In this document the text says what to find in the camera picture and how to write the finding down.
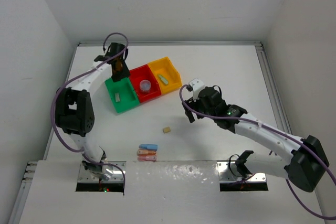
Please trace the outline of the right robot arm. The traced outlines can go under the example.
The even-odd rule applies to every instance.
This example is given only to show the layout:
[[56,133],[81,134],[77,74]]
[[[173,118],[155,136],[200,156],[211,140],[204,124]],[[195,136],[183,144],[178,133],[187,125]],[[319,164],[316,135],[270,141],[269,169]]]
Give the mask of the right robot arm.
[[247,179],[255,173],[281,177],[296,187],[313,192],[329,167],[321,142],[314,136],[306,138],[280,131],[252,116],[244,108],[227,104],[215,87],[182,86],[193,96],[182,100],[189,122],[209,118],[223,130],[246,137],[275,153],[274,157],[246,150],[230,161],[228,169],[237,179]]

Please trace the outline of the clear jar of clips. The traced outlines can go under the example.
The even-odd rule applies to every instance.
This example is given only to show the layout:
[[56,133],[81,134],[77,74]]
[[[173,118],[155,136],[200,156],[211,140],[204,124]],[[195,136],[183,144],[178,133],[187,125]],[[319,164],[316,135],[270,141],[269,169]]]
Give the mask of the clear jar of clips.
[[149,80],[141,80],[139,88],[142,93],[149,93],[151,91],[151,82]]

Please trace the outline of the small beige eraser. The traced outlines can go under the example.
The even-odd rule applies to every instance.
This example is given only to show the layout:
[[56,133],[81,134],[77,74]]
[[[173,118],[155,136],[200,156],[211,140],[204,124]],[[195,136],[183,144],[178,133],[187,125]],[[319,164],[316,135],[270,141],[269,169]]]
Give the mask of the small beige eraser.
[[163,128],[163,133],[168,133],[170,131],[171,131],[170,127]]

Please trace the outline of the long grey eraser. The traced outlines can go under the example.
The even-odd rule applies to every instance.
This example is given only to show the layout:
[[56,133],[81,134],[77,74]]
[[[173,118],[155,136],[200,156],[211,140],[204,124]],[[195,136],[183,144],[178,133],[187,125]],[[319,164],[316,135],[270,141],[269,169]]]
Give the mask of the long grey eraser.
[[119,103],[119,102],[121,101],[121,99],[120,99],[120,94],[119,94],[118,92],[116,92],[116,93],[114,94],[114,96],[115,96],[115,101],[116,101],[117,103]]

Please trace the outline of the green highlighter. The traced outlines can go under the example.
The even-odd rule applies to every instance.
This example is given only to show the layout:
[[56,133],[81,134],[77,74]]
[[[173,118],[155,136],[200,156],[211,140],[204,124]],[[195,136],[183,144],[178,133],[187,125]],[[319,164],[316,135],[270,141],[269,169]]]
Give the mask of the green highlighter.
[[161,74],[158,74],[159,80],[166,86],[169,84],[168,80]]

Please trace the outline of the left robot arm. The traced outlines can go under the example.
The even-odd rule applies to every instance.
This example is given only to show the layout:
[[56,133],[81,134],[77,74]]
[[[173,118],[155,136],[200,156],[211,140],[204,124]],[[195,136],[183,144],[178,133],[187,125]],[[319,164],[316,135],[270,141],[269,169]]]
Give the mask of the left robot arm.
[[125,60],[128,56],[126,45],[113,42],[104,55],[93,60],[89,74],[77,78],[73,85],[67,84],[59,92],[55,103],[54,119],[57,127],[67,134],[83,155],[83,166],[93,176],[108,181],[117,165],[109,165],[105,151],[89,132],[93,129],[95,115],[91,97],[107,83],[119,83],[130,76]]

